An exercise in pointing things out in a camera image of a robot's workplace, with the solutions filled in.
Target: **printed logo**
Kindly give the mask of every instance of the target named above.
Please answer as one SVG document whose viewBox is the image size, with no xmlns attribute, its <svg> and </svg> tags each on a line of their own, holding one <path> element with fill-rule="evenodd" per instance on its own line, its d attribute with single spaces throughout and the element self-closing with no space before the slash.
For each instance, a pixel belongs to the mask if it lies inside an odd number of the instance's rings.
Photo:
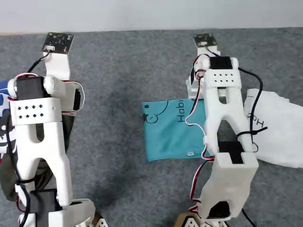
<svg viewBox="0 0 303 227">
<path fill-rule="evenodd" d="M 164 113 L 164 111 L 167 109 L 167 106 L 169 105 L 169 102 L 167 101 L 165 104 L 163 103 L 163 109 L 161 110 L 160 113 L 150 113 L 150 106 L 149 105 L 145 105 L 144 109 L 145 109 L 145 113 L 143 114 L 143 119 L 144 122 L 148 123 L 148 124 L 155 124 L 158 120 L 159 120 L 159 116 Z"/>
</svg>

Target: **black wire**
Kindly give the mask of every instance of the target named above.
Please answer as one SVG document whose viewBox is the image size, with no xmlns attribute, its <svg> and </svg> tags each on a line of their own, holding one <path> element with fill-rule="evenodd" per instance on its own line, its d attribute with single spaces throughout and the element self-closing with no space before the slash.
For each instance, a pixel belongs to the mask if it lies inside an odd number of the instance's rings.
<svg viewBox="0 0 303 227">
<path fill-rule="evenodd" d="M 208 224 L 210 227 L 213 227 L 211 224 L 209 224 L 208 222 L 205 221 L 206 224 Z"/>
<path fill-rule="evenodd" d="M 27 200 L 27 205 L 26 205 L 26 208 L 25 208 L 24 217 L 22 219 L 22 222 L 19 225 L 19 227 L 24 227 L 24 225 L 25 225 L 25 223 L 27 221 L 28 214 L 29 214 L 30 197 L 29 197 L 29 194 L 28 194 L 25 186 L 22 184 L 23 181 L 22 181 L 22 179 L 20 177 L 20 173 L 18 171 L 17 164 L 16 164 L 15 159 L 14 159 L 13 148 L 12 148 L 12 144 L 11 144 L 11 141 L 10 141 L 10 138 L 9 138 L 9 121 L 10 121 L 10 119 L 11 119 L 11 114 L 9 113 L 8 114 L 8 119 L 7 119 L 7 122 L 6 122 L 6 127 L 5 127 L 5 134 L 6 134 L 6 140 L 7 140 L 7 143 L 8 143 L 8 154 L 9 154 L 11 164 L 13 166 L 13 169 L 14 169 L 16 177 L 17 177 L 16 184 L 21 187 L 21 189 L 22 189 L 22 191 L 23 191 L 23 193 L 25 195 L 25 198 Z"/>
<path fill-rule="evenodd" d="M 28 73 L 32 72 L 33 69 L 34 69 L 42 60 L 44 60 L 51 52 L 52 52 L 52 51 L 49 50 L 48 53 L 47 53 L 45 56 L 43 56 L 43 57 L 39 58 L 38 60 L 36 60 L 35 63 L 29 68 L 29 70 L 28 70 L 27 72 L 28 72 Z"/>
<path fill-rule="evenodd" d="M 248 217 L 248 215 L 246 214 L 246 212 L 243 208 L 242 208 L 242 213 L 243 213 L 244 217 L 247 219 L 247 221 L 249 221 L 253 227 L 257 227 L 256 224 Z"/>
<path fill-rule="evenodd" d="M 226 221 L 224 223 L 227 227 L 231 227 Z"/>
</svg>

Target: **teal cloth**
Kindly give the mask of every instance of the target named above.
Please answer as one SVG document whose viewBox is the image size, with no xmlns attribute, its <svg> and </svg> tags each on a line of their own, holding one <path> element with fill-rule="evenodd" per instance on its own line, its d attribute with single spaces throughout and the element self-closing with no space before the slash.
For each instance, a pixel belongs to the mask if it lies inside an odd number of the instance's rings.
<svg viewBox="0 0 303 227">
<path fill-rule="evenodd" d="M 197 158 L 204 149 L 203 133 L 189 127 L 185 118 L 194 101 L 191 99 L 145 102 L 142 104 L 147 159 Z M 199 100 L 189 123 L 205 123 L 204 100 Z"/>
</svg>

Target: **white fabric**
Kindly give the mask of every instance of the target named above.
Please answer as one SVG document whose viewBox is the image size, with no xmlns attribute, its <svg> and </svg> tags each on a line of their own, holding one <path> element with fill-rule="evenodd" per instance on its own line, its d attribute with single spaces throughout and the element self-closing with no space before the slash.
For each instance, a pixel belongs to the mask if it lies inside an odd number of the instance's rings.
<svg viewBox="0 0 303 227">
<path fill-rule="evenodd" d="M 250 89 L 244 103 L 249 117 L 257 96 L 257 89 Z M 272 164 L 293 168 L 303 167 L 303 107 L 275 92 L 263 91 L 254 113 L 253 130 L 267 130 L 253 136 L 259 146 L 257 158 Z"/>
</svg>

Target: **cable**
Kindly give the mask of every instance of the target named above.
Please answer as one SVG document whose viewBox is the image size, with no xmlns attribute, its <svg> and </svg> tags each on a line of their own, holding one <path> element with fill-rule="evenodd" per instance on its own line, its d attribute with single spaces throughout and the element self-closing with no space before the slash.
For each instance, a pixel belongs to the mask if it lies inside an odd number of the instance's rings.
<svg viewBox="0 0 303 227">
<path fill-rule="evenodd" d="M 38 60 L 36 60 L 35 63 L 29 68 L 29 70 L 28 70 L 27 72 L 32 72 L 33 69 L 34 69 L 41 61 L 44 61 L 44 60 L 48 57 L 48 55 L 49 55 L 51 52 L 53 52 L 53 51 L 49 50 L 48 53 L 47 53 L 45 56 L 43 56 L 43 57 L 39 58 Z"/>
<path fill-rule="evenodd" d="M 195 126 L 198 126 L 198 127 L 201 129 L 201 131 L 202 131 L 202 133 L 203 133 L 203 136 L 205 137 L 205 136 L 206 136 L 206 133 L 205 133 L 205 131 L 204 131 L 204 129 L 202 128 L 201 125 L 199 125 L 198 123 L 188 123 L 188 119 L 189 119 L 189 118 L 191 117 L 191 115 L 195 112 L 196 107 L 197 107 L 197 104 L 198 104 L 198 101 L 199 101 L 199 96 L 200 96 L 200 91 L 201 91 L 201 84 L 200 84 L 200 82 L 201 82 L 201 78 L 198 78 L 198 91 L 197 91 L 197 96 L 196 96 L 196 98 L 195 98 L 193 107 L 192 107 L 192 109 L 191 109 L 189 115 L 185 118 L 185 124 L 188 125 L 188 126 L 194 126 L 194 125 L 195 125 Z M 204 160 L 213 160 L 213 159 L 214 159 L 213 157 L 206 157 L 206 156 L 205 156 L 206 151 L 207 151 L 207 145 L 205 144 L 205 147 L 204 147 L 204 149 L 203 149 L 203 151 L 202 151 L 201 157 L 202 157 Z"/>
<path fill-rule="evenodd" d="M 224 222 L 224 224 L 225 224 L 227 227 L 231 227 L 226 221 Z"/>
<path fill-rule="evenodd" d="M 18 210 L 19 210 L 20 212 L 22 212 L 22 213 L 25 212 L 25 210 L 22 210 L 22 209 L 20 208 L 20 198 L 19 198 L 19 197 L 17 197 L 16 206 L 17 206 L 17 208 L 18 208 Z"/>
<path fill-rule="evenodd" d="M 13 169 L 14 169 L 16 177 L 17 177 L 16 185 L 19 185 L 21 187 L 21 189 L 22 189 L 22 191 L 25 195 L 26 201 L 27 201 L 27 205 L 26 205 L 25 212 L 24 212 L 24 217 L 22 219 L 22 222 L 19 225 L 19 227 L 24 227 L 24 225 L 27 221 L 28 214 L 29 214 L 30 197 L 29 197 L 29 194 L 28 194 L 25 186 L 23 185 L 23 183 L 31 182 L 31 181 L 33 181 L 33 179 L 22 181 L 22 179 L 20 177 L 20 173 L 18 171 L 17 164 L 16 164 L 15 159 L 14 159 L 12 144 L 11 144 L 11 141 L 10 141 L 10 138 L 9 138 L 9 121 L 10 121 L 10 119 L 11 119 L 11 114 L 9 113 L 8 114 L 8 119 L 7 119 L 7 122 L 6 122 L 6 127 L 5 127 L 5 134 L 6 134 L 6 140 L 7 140 L 7 143 L 8 143 L 8 154 L 9 154 L 11 164 L 13 166 Z"/>
<path fill-rule="evenodd" d="M 194 201 L 194 202 L 199 202 L 201 203 L 201 201 L 199 199 L 195 199 L 193 198 L 194 197 L 194 194 L 195 194 L 195 189 L 196 189 L 196 183 L 197 183 L 197 179 L 198 179 L 198 176 L 201 172 L 201 169 L 203 168 L 203 166 L 205 165 L 205 163 L 207 162 L 213 162 L 213 160 L 206 160 L 203 164 L 201 164 L 199 166 L 199 168 L 197 169 L 195 175 L 194 175 L 194 178 L 193 178 L 193 181 L 192 181 L 192 184 L 191 184 L 191 189 L 190 189 L 190 194 L 189 194 L 189 198 Z"/>
<path fill-rule="evenodd" d="M 207 225 L 209 225 L 210 227 L 213 227 L 213 226 L 212 226 L 211 224 L 209 224 L 208 222 L 205 221 L 205 223 L 206 223 Z"/>
<path fill-rule="evenodd" d="M 257 227 L 257 225 L 248 217 L 248 215 L 246 214 L 244 208 L 242 208 L 242 213 L 243 213 L 244 217 L 247 219 L 247 221 L 249 221 L 250 224 L 251 224 L 253 227 Z"/>
<path fill-rule="evenodd" d="M 257 94 L 257 96 L 256 96 L 255 102 L 254 102 L 253 105 L 252 105 L 251 113 L 250 113 L 250 131 L 253 131 L 253 118 L 254 118 L 254 113 L 255 113 L 256 105 L 257 105 L 257 103 L 258 103 L 258 100 L 259 100 L 259 98 L 260 98 L 261 92 L 262 92 L 262 90 L 263 90 L 263 81 L 261 80 L 261 78 L 260 78 L 257 74 L 255 74 L 255 73 L 253 73 L 253 72 L 249 72 L 249 71 L 247 71 L 247 70 L 245 70 L 245 69 L 242 69 L 242 68 L 240 68 L 240 67 L 238 67 L 238 69 L 239 69 L 241 72 L 244 72 L 244 73 L 246 73 L 246 74 L 249 74 L 249 75 L 254 76 L 254 77 L 259 81 L 259 84 L 260 84 L 260 86 L 259 86 L 259 92 L 258 92 L 258 94 Z"/>
</svg>

